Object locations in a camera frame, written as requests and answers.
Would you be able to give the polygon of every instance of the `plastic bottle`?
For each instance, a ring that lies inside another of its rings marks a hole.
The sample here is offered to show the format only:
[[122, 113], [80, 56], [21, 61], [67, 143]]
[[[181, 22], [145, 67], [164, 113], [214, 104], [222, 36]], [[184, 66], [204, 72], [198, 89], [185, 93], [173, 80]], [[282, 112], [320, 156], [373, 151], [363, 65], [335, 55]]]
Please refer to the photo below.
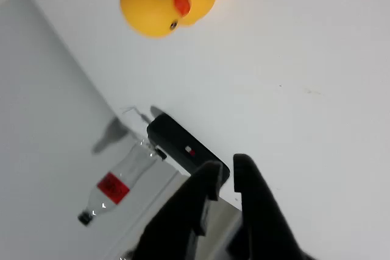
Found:
[[88, 225], [96, 216], [115, 208], [138, 179], [161, 157], [146, 138], [137, 140], [129, 154], [92, 189], [87, 208], [78, 216]]

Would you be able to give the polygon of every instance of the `duck eye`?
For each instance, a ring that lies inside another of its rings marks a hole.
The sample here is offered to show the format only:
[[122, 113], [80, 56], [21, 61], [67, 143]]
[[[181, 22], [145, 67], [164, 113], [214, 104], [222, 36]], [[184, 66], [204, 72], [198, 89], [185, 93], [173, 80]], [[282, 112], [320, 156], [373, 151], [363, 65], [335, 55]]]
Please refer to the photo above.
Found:
[[177, 21], [171, 23], [171, 27], [170, 27], [171, 30], [174, 30], [176, 27], [177, 27]]

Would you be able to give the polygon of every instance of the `red light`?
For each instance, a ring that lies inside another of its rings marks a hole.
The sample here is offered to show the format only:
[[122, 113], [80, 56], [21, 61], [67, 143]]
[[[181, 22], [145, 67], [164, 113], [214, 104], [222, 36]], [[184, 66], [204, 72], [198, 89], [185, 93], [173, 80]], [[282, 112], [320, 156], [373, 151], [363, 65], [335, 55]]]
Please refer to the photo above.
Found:
[[195, 151], [190, 148], [189, 146], [186, 146], [185, 147], [185, 150], [191, 155], [191, 156], [195, 156]]

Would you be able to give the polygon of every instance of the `black bottle cap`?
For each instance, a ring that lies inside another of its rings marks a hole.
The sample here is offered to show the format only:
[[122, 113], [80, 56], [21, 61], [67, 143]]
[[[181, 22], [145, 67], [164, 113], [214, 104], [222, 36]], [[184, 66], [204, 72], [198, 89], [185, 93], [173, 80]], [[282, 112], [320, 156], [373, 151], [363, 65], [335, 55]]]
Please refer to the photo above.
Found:
[[88, 211], [84, 210], [82, 213], [79, 214], [79, 216], [77, 217], [79, 219], [79, 221], [87, 226], [90, 224], [90, 222], [93, 220], [93, 216], [91, 213], [89, 213]]

